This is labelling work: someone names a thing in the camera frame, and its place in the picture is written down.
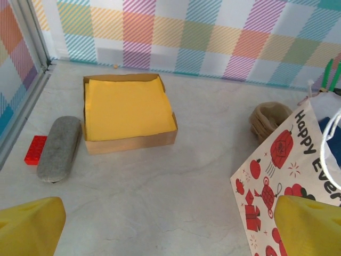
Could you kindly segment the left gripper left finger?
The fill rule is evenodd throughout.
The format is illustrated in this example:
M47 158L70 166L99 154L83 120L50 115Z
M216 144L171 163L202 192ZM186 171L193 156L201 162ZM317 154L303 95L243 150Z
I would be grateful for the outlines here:
M54 255L66 211L59 197L1 210L1 255Z

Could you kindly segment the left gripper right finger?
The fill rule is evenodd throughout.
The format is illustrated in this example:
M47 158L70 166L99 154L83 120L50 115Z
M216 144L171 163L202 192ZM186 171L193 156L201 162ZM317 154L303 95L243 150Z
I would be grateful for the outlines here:
M288 255L340 255L340 207L280 196L274 219Z

